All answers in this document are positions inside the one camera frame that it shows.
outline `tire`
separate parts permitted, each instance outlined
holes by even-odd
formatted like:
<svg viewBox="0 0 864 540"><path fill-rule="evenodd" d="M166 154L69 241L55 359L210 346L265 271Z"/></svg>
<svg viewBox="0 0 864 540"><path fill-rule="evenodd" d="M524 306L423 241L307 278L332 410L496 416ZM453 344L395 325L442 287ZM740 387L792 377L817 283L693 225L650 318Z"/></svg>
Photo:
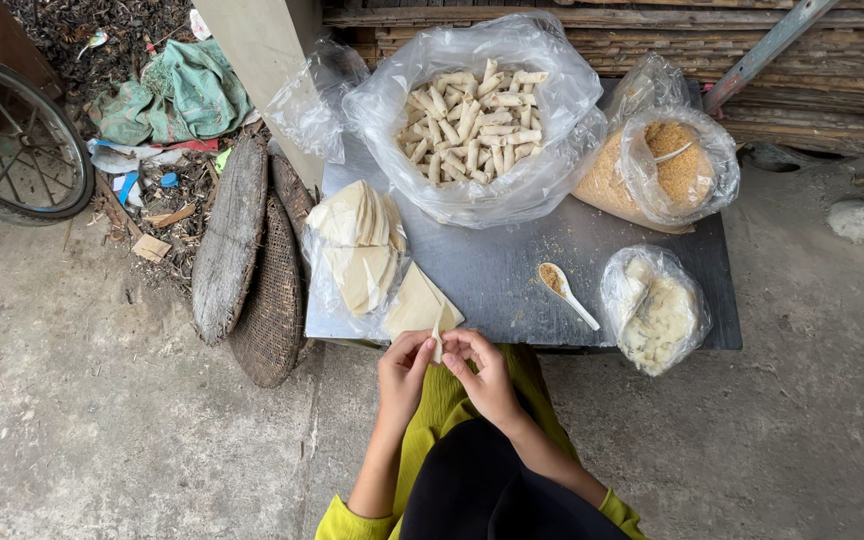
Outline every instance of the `tire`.
<svg viewBox="0 0 864 540"><path fill-rule="evenodd" d="M62 123L69 133L74 135L72 141L78 147L78 153L81 155L83 165L82 181L84 184L83 190L78 194L78 199L69 207L58 211L35 211L0 198L0 221L22 227L43 227L67 221L85 209L90 202L92 192L95 190L95 172L88 160L89 152L86 150L86 144L78 137L78 129L75 129L75 126L69 121L68 117L44 92L28 79L19 75L16 70L9 68L1 62L0 73L15 80L29 92L40 98L42 104L55 114L59 122Z"/></svg>

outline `bicycle wheel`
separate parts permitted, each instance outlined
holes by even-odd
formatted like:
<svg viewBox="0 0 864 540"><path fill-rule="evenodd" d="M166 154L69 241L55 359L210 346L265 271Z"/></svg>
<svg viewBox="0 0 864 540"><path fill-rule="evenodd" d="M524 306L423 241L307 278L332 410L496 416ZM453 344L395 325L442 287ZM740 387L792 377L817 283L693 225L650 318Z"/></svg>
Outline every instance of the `bicycle wheel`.
<svg viewBox="0 0 864 540"><path fill-rule="evenodd" d="M0 220L35 227L77 215L95 189L88 155L59 107L0 63Z"/></svg>

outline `hand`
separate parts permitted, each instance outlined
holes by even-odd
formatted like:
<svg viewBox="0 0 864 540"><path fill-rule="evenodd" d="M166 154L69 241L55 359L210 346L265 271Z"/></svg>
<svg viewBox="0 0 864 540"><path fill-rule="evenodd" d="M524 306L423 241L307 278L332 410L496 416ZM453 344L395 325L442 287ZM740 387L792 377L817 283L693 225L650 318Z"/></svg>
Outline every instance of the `hand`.
<svg viewBox="0 0 864 540"><path fill-rule="evenodd" d="M403 331L378 360L378 425L404 434L423 397L423 380L432 360L431 329Z"/></svg>
<svg viewBox="0 0 864 540"><path fill-rule="evenodd" d="M512 387L505 356L478 330L455 328L442 335L445 340L441 359L462 383L475 409L503 433L528 418ZM479 369L474 374L465 359Z"/></svg>

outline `green cloth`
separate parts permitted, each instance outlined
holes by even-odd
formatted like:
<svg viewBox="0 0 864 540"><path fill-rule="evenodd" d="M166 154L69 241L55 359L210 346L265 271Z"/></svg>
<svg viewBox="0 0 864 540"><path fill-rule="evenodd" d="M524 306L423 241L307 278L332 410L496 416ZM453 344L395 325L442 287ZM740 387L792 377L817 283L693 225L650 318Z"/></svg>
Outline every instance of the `green cloth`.
<svg viewBox="0 0 864 540"><path fill-rule="evenodd" d="M508 362L511 383L532 406L535 423L553 444L572 460L579 461L575 447L552 409L552 399L549 398L535 352L528 345L522 344L499 343L495 346ZM475 371L472 364L469 364L469 368ZM405 429L402 439L402 456L398 465L398 482L395 485L391 515L379 519L357 516L336 495L318 522L316 540L398 540L405 504L432 445L455 426L478 415L462 383L449 368L429 366L425 371L418 410ZM469 449L471 459L476 458L474 452L474 448ZM468 494L468 497L474 496L474 493ZM613 493L612 488L608 488L599 511L623 533L629 535L630 540L648 540L639 531L639 514Z"/></svg>
<svg viewBox="0 0 864 540"><path fill-rule="evenodd" d="M215 139L242 124L252 111L242 82L214 39L169 40L141 81L102 93L88 111L104 141L138 146L149 139L171 144Z"/></svg>

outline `black pants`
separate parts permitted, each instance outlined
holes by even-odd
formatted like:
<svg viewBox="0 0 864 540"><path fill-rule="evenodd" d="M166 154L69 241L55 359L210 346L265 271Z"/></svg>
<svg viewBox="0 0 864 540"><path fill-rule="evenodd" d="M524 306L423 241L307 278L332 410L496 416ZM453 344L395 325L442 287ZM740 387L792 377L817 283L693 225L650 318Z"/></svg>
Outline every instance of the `black pants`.
<svg viewBox="0 0 864 540"><path fill-rule="evenodd" d="M429 450L399 537L628 540L597 508L528 470L485 418L459 423Z"/></svg>

